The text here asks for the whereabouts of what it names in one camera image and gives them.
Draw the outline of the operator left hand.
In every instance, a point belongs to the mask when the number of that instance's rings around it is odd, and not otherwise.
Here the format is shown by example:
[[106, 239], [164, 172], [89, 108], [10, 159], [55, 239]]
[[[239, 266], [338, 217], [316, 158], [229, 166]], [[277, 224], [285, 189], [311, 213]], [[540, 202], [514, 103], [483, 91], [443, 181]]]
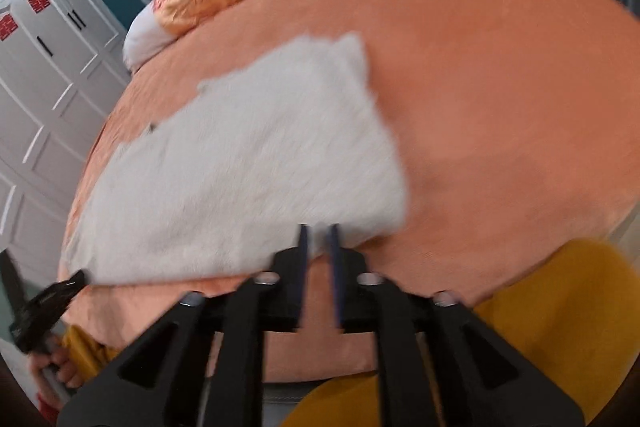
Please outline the operator left hand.
[[42, 348], [30, 352], [27, 361], [40, 397], [55, 410], [61, 410], [68, 401], [66, 395], [84, 383], [61, 338], [55, 334], [48, 336]]

